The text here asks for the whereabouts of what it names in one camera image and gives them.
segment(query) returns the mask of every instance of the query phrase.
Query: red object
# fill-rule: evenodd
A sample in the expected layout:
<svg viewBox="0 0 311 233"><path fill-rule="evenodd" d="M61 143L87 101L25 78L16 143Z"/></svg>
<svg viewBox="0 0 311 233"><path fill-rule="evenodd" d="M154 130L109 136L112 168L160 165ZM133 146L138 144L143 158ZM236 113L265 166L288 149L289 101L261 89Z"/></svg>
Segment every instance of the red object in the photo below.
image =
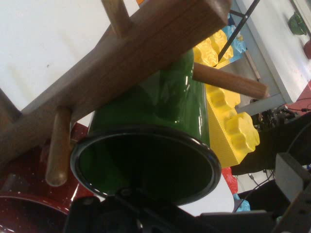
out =
<svg viewBox="0 0 311 233"><path fill-rule="evenodd" d="M299 96L298 100L293 104L287 104L289 108L292 109L303 109L308 108L311 109L311 81L308 83L304 91ZM300 115L304 115L307 112L297 111Z"/></svg>
<svg viewBox="0 0 311 233"><path fill-rule="evenodd" d="M238 180L234 176L232 176L232 171L230 167L223 168L222 174L224 176L225 181L227 182L229 189L232 194L238 193Z"/></svg>
<svg viewBox="0 0 311 233"><path fill-rule="evenodd" d="M311 59L311 41L310 40L303 47L303 51L305 52L307 58Z"/></svg>
<svg viewBox="0 0 311 233"><path fill-rule="evenodd" d="M86 135L87 127L81 124L76 124L71 131L71 138L76 141ZM34 214L35 211L31 212L30 209L35 208L38 210L37 214L42 211L54 213L51 216L55 216L56 220L52 218L51 222L64 223L60 218L61 216L66 218L73 200L93 196L93 193L78 182L71 170L68 180L63 186L49 186L45 182L48 151L48 144L42 149L34 148L11 161L2 171L0 176L0 232L5 229L16 233L49 232L47 229L39 231L38 228L36 230L34 226L39 224L38 221L32 222L31 225L31 219L35 219L36 216L23 217L23 215ZM23 206L27 206L28 209L22 211Z"/></svg>

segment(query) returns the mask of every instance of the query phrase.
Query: green cup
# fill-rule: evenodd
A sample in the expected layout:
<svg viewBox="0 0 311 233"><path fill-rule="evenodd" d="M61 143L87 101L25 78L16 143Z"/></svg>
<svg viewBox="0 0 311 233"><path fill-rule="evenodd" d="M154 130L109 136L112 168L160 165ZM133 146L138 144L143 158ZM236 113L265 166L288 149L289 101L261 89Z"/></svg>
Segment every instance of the green cup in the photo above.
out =
<svg viewBox="0 0 311 233"><path fill-rule="evenodd" d="M221 167L207 146L205 87L192 74L189 51L97 110L72 152L77 179L103 197L135 187L175 204L211 192Z"/></svg>
<svg viewBox="0 0 311 233"><path fill-rule="evenodd" d="M297 12L288 20L288 26L294 35L307 35L307 25Z"/></svg>

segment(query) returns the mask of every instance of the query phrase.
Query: black rim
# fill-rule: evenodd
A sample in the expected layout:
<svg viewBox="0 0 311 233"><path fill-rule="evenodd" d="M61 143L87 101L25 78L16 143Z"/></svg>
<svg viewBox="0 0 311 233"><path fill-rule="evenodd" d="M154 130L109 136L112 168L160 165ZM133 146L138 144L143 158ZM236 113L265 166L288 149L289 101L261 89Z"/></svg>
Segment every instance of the black rim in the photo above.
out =
<svg viewBox="0 0 311 233"><path fill-rule="evenodd" d="M207 194L209 194L211 191L215 189L221 177L221 166L215 153L206 144L204 144L198 139L191 137L190 135L184 132L158 125L122 125L114 127L114 129L112 130L90 133L86 138L82 139L75 146L70 159L71 170L74 176L85 188L89 189L96 195L106 198L107 197L106 193L97 190L83 176L79 166L79 160L82 152L93 143L96 143L103 139L116 137L120 135L151 135L151 134L153 136L156 135L158 137L174 140L176 142L183 143L191 147L206 159L212 170L210 182L206 185L206 187L203 190L187 198L181 199L176 204L184 205L197 201L205 197Z"/></svg>

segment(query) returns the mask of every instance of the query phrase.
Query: red speckled surface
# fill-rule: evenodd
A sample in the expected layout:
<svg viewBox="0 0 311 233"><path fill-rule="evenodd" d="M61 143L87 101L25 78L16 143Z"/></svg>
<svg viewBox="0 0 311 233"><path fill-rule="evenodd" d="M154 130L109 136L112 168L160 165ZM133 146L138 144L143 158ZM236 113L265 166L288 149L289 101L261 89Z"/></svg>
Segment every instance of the red speckled surface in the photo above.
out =
<svg viewBox="0 0 311 233"><path fill-rule="evenodd" d="M76 124L71 138L79 141L87 127ZM69 172L61 187L45 182L49 145L34 148L10 162L0 176L0 232L61 232L74 199L93 194Z"/></svg>

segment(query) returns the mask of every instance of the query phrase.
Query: wooden peg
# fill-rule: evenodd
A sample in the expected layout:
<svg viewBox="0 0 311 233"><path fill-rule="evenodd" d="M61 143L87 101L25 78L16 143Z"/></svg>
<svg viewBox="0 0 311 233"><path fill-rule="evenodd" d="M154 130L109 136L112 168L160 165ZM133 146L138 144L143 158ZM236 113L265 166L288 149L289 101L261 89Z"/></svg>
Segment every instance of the wooden peg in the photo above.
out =
<svg viewBox="0 0 311 233"><path fill-rule="evenodd" d="M123 0L102 0L111 26L119 37L124 37L132 22L127 13Z"/></svg>
<svg viewBox="0 0 311 233"><path fill-rule="evenodd" d="M70 144L71 111L59 107L56 110L50 153L48 158L46 182L50 186L59 187L68 178L69 160L72 150Z"/></svg>
<svg viewBox="0 0 311 233"><path fill-rule="evenodd" d="M194 63L193 79L256 99L269 97L268 86L199 63Z"/></svg>
<svg viewBox="0 0 311 233"><path fill-rule="evenodd" d="M0 89L0 132L8 125L17 121L20 116L21 112Z"/></svg>

